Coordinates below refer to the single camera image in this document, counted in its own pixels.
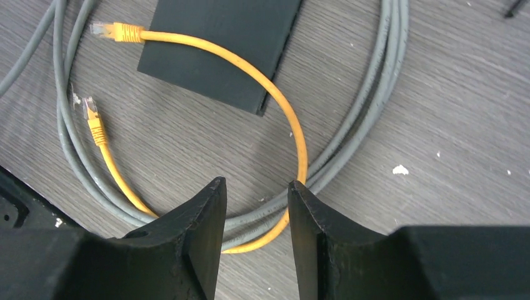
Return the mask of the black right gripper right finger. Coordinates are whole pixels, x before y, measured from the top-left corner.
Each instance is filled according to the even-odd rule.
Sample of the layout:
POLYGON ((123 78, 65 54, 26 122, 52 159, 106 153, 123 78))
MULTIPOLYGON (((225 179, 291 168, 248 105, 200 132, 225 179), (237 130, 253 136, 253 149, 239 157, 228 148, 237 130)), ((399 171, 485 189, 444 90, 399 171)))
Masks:
POLYGON ((404 226, 383 235, 289 185, 301 299, 528 299, 527 226, 404 226))

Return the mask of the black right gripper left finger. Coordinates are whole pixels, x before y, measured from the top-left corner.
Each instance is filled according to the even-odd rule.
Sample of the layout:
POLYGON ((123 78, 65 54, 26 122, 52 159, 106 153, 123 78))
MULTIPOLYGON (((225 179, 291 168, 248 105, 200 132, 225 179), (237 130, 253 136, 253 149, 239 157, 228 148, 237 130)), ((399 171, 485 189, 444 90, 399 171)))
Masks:
POLYGON ((1 230, 2 299, 213 299, 226 180, 121 238, 54 222, 1 230))

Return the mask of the black network switch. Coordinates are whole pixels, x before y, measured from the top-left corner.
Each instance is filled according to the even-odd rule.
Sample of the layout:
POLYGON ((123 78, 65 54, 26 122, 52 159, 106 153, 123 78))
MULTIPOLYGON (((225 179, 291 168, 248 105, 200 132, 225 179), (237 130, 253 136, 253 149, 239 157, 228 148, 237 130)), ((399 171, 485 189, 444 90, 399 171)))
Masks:
MULTIPOLYGON (((301 5, 300 0, 163 0, 149 28, 210 41, 273 80, 301 5)), ((268 103, 266 90, 245 72, 195 47, 147 41, 137 70, 258 116, 268 103)))

